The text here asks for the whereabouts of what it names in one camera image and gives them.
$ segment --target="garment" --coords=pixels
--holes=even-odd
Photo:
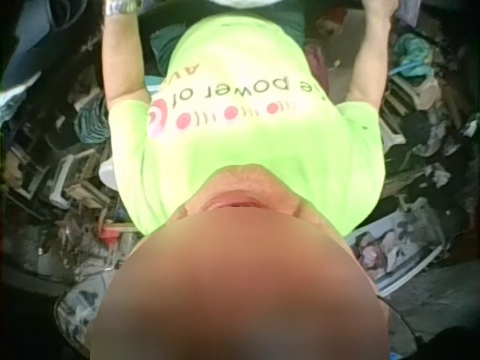
[[[383,186],[377,111],[334,106],[302,49],[256,16],[228,13],[192,26],[151,106],[116,103],[109,124],[118,190],[146,235],[226,166],[264,166],[343,236]]]
[[[219,1],[216,2],[217,4],[211,2],[204,3],[202,7],[196,9],[199,11],[199,18],[202,19],[231,11],[227,6],[222,6]],[[247,14],[272,21],[280,26],[300,47],[303,47],[305,42],[304,13],[301,1],[282,0],[268,6],[251,8]],[[167,74],[173,50],[186,31],[187,26],[185,24],[174,24],[150,35],[150,47],[154,53],[155,64],[160,75],[165,76]]]

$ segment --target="cloth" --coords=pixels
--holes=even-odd
[[[192,26],[152,104],[109,114],[120,196],[145,235],[209,176],[259,164],[346,235],[377,204],[385,169],[377,111],[334,106],[277,25],[228,13]]]
[[[41,72],[38,72],[24,83],[0,92],[0,128],[4,122],[15,115],[22,102],[27,98],[27,90],[40,75]]]
[[[204,4],[206,16],[219,15],[229,11],[231,9],[219,4]],[[304,46],[305,18],[301,1],[283,0],[277,4],[249,9],[247,14],[272,21],[280,26],[285,34],[290,36],[300,47]],[[185,24],[175,24],[162,28],[150,36],[150,46],[154,53],[158,71],[163,77],[167,74],[173,50],[186,31],[187,26]]]
[[[400,66],[413,62],[421,62],[415,67],[406,67],[401,71],[404,77],[432,77],[435,70],[428,65],[434,56],[430,44],[414,34],[405,34],[398,38],[394,47],[395,53],[400,57]]]

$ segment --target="red dot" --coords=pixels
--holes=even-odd
[[[177,118],[177,128],[181,130],[185,129],[188,125],[190,125],[191,119],[191,115],[187,112],[184,112]]]
[[[237,117],[237,115],[239,114],[239,110],[235,107],[235,106],[228,106],[226,109],[225,109],[225,119],[227,120],[233,120],[234,118]]]
[[[267,112],[271,114],[275,114],[278,111],[278,104],[277,103],[270,103],[267,106]]]
[[[150,116],[150,121],[148,122],[149,125],[151,125],[155,121],[155,113],[152,111],[148,114]]]

